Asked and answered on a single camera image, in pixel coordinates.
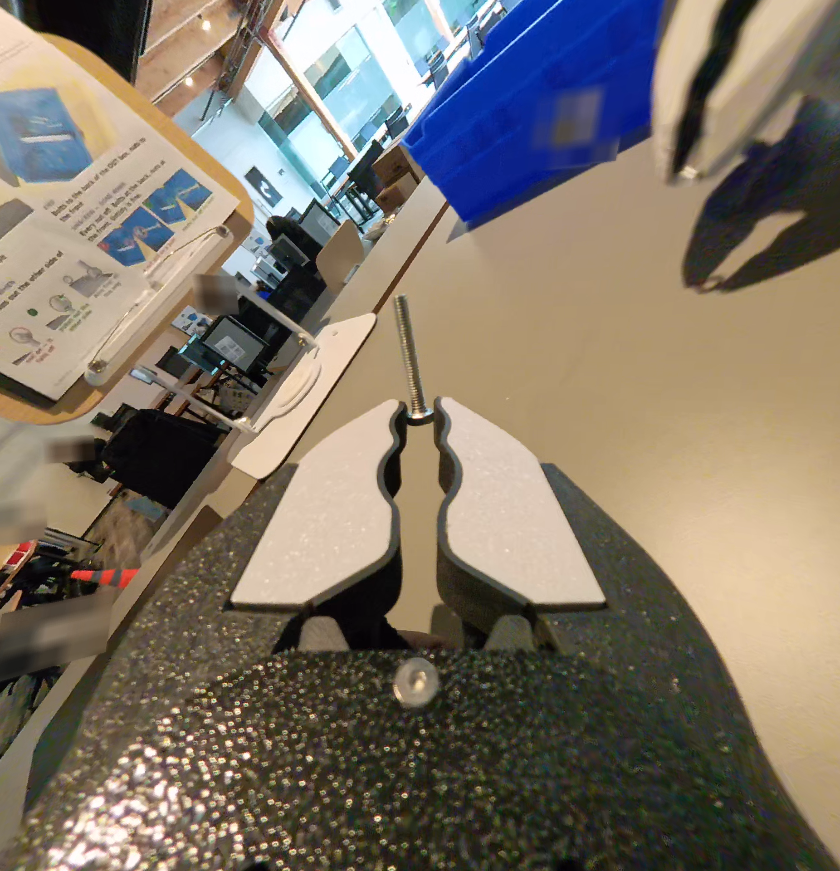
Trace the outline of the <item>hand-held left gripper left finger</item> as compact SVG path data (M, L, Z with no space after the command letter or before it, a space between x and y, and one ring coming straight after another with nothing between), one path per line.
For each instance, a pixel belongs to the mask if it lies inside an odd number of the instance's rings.
M297 650L321 618L346 650L409 651L387 614L402 591L399 509L407 408L390 399L320 441L295 465L230 594L237 612L289 615L273 652Z

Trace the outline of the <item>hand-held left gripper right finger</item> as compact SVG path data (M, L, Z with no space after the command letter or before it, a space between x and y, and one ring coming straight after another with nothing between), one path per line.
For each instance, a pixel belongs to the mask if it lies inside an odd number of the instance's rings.
M436 586L464 646L496 636L533 646L542 617L604 612L602 584L534 452L451 397L435 400L434 437Z

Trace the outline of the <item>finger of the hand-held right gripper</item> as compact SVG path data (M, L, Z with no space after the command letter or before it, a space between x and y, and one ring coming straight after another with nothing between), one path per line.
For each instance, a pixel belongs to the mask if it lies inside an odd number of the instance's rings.
M739 1L665 2L656 50L652 129L657 175L680 184L709 97L733 57Z
M740 2L733 57L688 166L718 172L794 97L840 106L840 1Z

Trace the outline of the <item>silver bolt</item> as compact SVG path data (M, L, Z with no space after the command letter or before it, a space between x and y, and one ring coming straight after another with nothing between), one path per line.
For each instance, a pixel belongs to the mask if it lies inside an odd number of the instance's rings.
M408 419L410 424L421 426L434 417L434 411L426 402L407 295L396 295L393 299L393 305L408 386Z

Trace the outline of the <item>blue plastic bin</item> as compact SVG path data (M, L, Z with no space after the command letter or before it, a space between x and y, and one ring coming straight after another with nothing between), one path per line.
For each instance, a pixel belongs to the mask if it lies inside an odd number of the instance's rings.
M577 81L634 51L651 53L664 9L661 1L519 2L458 73L465 80L520 83L553 71Z
M616 53L524 47L472 61L405 147L464 223L483 223L646 139L655 55L640 41Z

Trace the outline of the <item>white base board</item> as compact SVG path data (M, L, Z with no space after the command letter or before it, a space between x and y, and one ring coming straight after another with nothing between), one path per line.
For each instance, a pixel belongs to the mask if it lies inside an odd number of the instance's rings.
M331 323L317 333L278 379L270 381L249 408L252 433L240 433L229 451L230 465L254 480L285 461L358 354L376 324L366 313Z

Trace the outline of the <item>small black monitor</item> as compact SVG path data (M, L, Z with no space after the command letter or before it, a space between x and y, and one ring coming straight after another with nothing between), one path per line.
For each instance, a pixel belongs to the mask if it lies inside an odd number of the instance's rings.
M217 318L203 334L192 336L178 355L211 376L229 376L256 388L265 386L270 345L234 317Z

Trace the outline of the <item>white clamp bar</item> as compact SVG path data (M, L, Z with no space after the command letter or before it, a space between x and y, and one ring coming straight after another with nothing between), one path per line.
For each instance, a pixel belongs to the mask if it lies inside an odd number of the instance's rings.
M146 288L107 339L94 352L84 374L87 386L100 389L119 377L140 346L170 326L186 308L194 277L216 268L234 250L235 237L224 224L208 229L158 259L144 273Z

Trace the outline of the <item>brown cardboard box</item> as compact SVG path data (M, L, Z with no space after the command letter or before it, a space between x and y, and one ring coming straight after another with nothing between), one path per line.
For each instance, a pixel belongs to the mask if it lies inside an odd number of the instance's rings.
M411 173L403 176L384 187L375 197L375 202L384 214L391 214L404 206L412 193L417 189L419 182Z
M396 141L385 149L372 165L376 177L384 187L395 184L405 176L420 183L425 177L423 170L410 157L402 141Z

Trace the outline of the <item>group of black chairs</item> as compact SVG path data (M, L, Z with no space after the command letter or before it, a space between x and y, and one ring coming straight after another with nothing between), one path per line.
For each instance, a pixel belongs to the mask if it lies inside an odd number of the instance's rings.
M458 65L476 57L508 2L374 2L361 26L328 52L334 71L317 80L325 103L349 132L357 129L357 160L347 169L347 197L375 199L390 185L375 169L444 86Z

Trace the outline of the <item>large black screen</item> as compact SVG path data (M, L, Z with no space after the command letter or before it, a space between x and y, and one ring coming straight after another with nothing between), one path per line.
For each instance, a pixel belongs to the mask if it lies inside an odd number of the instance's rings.
M153 1L34 1L24 14L34 29L90 50L135 84L152 8Z

